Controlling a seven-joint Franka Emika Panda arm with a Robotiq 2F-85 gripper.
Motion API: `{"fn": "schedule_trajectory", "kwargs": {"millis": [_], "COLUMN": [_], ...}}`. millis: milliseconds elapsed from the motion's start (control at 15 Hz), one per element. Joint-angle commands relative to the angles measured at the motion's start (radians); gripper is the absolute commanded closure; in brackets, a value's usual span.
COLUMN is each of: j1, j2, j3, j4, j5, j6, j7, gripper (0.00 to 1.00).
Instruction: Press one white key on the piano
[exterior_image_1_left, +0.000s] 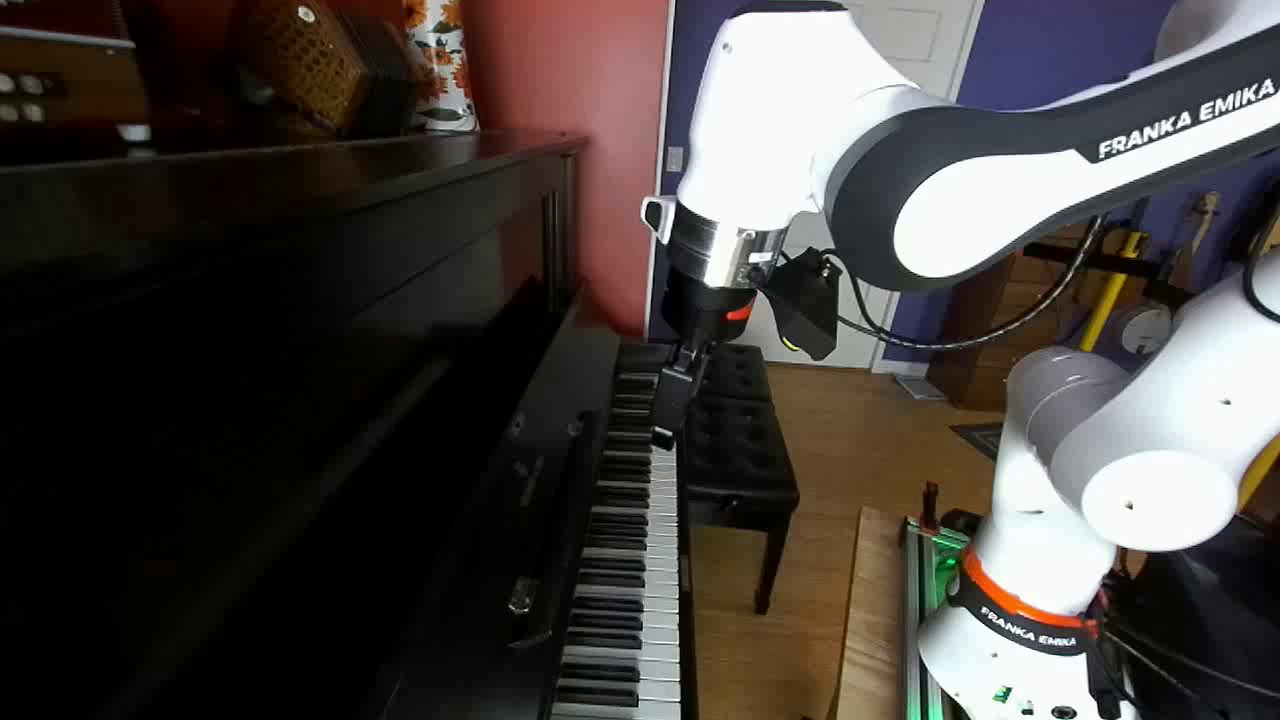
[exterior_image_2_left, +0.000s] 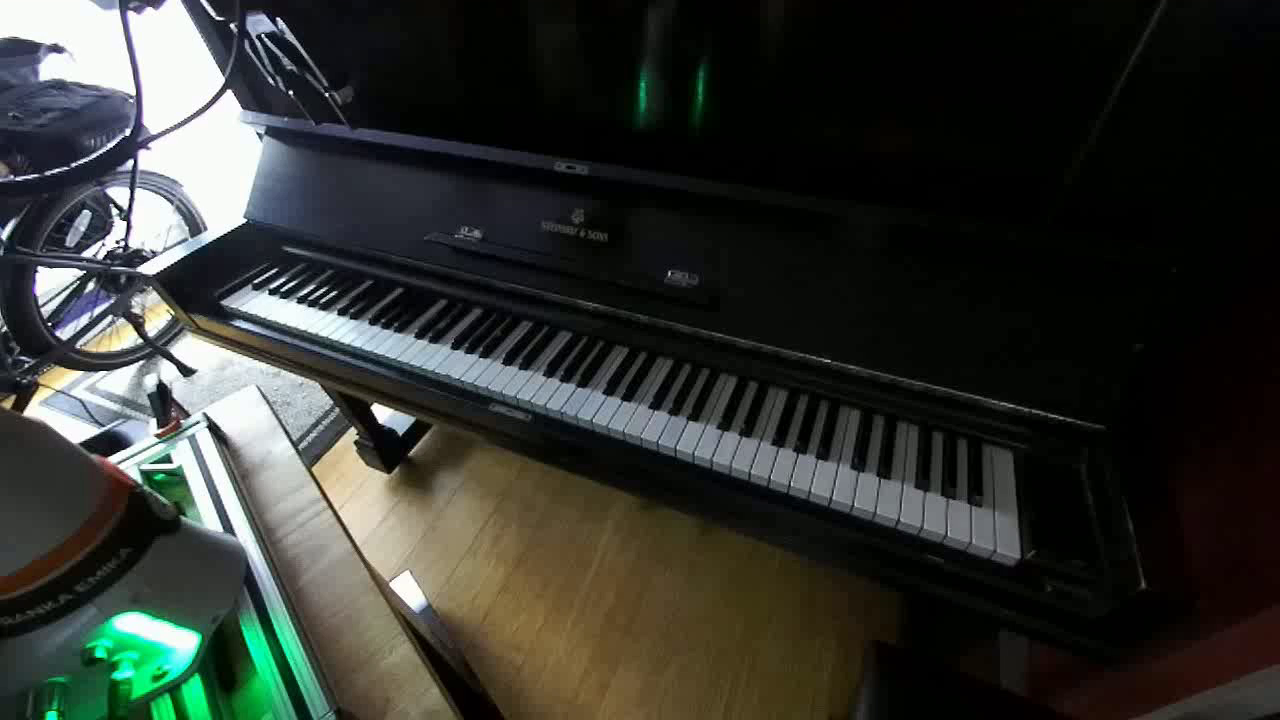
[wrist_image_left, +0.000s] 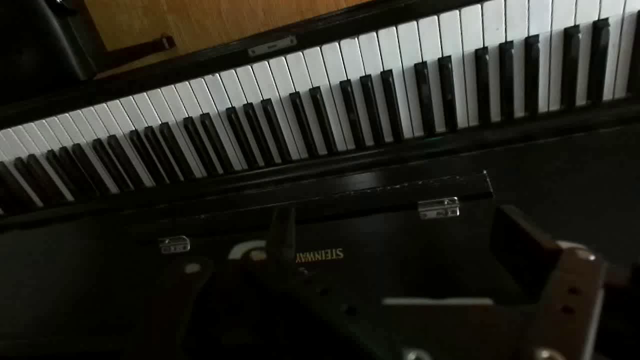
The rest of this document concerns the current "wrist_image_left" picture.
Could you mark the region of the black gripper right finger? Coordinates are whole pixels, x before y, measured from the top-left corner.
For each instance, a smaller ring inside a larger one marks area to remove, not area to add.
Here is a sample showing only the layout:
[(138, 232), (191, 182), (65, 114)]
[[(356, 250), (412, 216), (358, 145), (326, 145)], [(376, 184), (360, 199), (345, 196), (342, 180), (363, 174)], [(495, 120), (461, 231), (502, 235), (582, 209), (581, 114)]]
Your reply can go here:
[(495, 213), (490, 250), (528, 300), (544, 292), (563, 254), (547, 231), (508, 204)]

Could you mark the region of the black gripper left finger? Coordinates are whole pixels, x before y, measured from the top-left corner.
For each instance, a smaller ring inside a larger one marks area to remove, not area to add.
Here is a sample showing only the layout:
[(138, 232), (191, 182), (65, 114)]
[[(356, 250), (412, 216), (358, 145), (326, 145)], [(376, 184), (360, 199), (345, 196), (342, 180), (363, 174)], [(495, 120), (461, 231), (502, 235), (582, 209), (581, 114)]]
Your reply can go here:
[(276, 209), (266, 241), (273, 262), (293, 264), (296, 261), (296, 211)]

